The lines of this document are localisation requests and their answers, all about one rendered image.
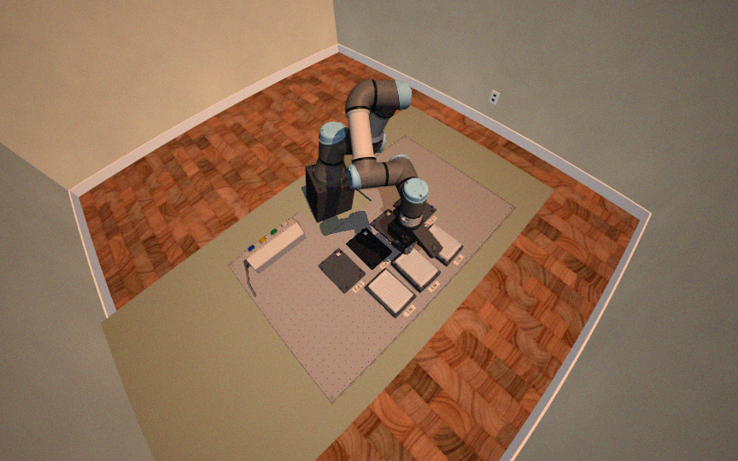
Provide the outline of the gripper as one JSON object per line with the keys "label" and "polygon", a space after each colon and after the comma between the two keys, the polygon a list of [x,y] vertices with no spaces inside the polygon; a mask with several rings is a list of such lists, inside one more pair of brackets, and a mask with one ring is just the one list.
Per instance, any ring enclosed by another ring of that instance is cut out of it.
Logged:
{"label": "gripper", "polygon": [[[393,214],[396,217],[388,224],[388,234],[395,239],[396,244],[399,246],[399,249],[403,254],[409,254],[412,252],[417,242],[407,230],[413,231],[418,229],[422,225],[423,218],[421,222],[414,227],[405,226],[399,219],[400,209],[401,205],[393,210]],[[399,223],[405,229],[403,229]]]}

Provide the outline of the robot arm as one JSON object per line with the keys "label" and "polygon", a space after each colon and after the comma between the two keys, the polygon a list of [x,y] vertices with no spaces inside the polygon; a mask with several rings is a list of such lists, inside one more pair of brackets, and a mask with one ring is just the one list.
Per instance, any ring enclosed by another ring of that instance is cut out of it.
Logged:
{"label": "robot arm", "polygon": [[[418,177],[406,155],[395,155],[389,162],[377,162],[374,155],[384,150],[384,128],[390,117],[396,110],[407,109],[411,101],[412,89],[407,81],[360,81],[348,94],[345,105],[349,129],[332,121],[319,130],[319,158],[313,178],[325,187],[340,186],[347,179],[349,187],[358,190],[395,185],[401,198],[399,219],[405,226],[414,227],[423,217],[428,184]],[[346,168],[344,156],[351,154],[352,164]],[[443,250],[424,223],[407,231],[430,258]]]}

